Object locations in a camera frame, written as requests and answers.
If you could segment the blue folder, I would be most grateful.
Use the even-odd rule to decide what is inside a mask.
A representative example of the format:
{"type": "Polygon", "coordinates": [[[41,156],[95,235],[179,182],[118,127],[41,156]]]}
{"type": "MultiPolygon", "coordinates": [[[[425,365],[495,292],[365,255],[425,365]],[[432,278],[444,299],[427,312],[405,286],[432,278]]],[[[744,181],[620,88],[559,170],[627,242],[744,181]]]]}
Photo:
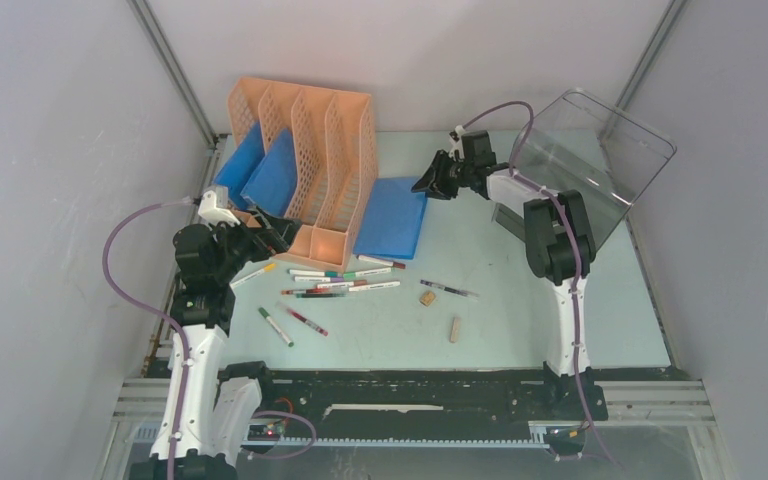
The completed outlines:
{"type": "Polygon", "coordinates": [[[228,199],[240,210],[248,206],[242,190],[264,157],[262,128],[256,122],[214,178],[216,185],[227,188],[228,199]]]}
{"type": "Polygon", "coordinates": [[[375,181],[353,253],[402,260],[415,257],[427,198],[412,187],[418,177],[375,181]]]}
{"type": "Polygon", "coordinates": [[[241,190],[243,209],[283,216],[295,194],[297,167],[292,132],[283,129],[241,190]]]}

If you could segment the blue folder front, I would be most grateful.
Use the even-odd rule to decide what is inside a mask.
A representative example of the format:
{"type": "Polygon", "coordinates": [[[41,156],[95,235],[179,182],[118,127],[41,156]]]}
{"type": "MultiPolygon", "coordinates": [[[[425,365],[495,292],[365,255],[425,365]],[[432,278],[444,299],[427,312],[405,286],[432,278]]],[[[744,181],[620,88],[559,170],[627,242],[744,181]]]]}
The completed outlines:
{"type": "Polygon", "coordinates": [[[227,188],[228,199],[240,210],[248,206],[242,190],[264,157],[262,128],[256,122],[214,178],[216,185],[227,188]]]}

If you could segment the small cork block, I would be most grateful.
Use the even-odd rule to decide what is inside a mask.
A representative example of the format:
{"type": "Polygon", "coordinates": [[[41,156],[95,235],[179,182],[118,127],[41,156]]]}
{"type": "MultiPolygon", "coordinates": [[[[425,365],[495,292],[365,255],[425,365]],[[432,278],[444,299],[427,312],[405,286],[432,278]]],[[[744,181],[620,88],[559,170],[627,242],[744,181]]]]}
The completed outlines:
{"type": "Polygon", "coordinates": [[[435,301],[435,298],[436,296],[433,292],[426,291],[420,296],[419,302],[421,305],[428,307],[435,301]]]}

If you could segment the clear plastic drawer cabinet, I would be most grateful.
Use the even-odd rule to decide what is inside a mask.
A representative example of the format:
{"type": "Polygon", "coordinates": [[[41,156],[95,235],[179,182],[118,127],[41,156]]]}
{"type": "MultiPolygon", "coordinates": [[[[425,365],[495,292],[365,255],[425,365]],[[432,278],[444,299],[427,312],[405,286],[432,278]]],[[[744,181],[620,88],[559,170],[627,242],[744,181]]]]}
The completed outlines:
{"type": "Polygon", "coordinates": [[[601,248],[676,152],[667,135],[575,88],[535,116],[510,164],[552,190],[580,192],[601,248]]]}

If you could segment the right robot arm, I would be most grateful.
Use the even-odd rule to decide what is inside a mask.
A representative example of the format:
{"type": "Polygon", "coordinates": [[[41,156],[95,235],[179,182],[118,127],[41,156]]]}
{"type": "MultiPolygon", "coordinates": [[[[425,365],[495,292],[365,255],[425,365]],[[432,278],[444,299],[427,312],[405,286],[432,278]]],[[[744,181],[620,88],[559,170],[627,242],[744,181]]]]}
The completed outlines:
{"type": "Polygon", "coordinates": [[[576,190],[541,185],[511,163],[498,162],[486,131],[457,127],[449,141],[450,148],[435,153],[412,190],[451,200],[469,188],[509,209],[521,207],[527,264],[535,277],[550,284],[556,309],[541,402],[551,416],[578,420],[591,430],[604,397],[592,378],[585,345],[584,293],[597,247],[584,198],[576,190]]]}

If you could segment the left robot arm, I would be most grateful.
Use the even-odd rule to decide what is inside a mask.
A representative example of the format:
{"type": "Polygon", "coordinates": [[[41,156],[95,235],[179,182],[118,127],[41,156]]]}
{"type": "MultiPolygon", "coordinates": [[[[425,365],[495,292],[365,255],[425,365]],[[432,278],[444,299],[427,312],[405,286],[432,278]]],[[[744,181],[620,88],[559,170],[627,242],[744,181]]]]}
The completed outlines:
{"type": "Polygon", "coordinates": [[[171,377],[160,430],[131,479],[234,479],[252,416],[276,403],[275,388],[222,362],[230,337],[235,276],[248,263],[287,252],[302,227],[255,207],[254,225],[192,224],[174,238],[181,290],[170,308],[171,377]]]}

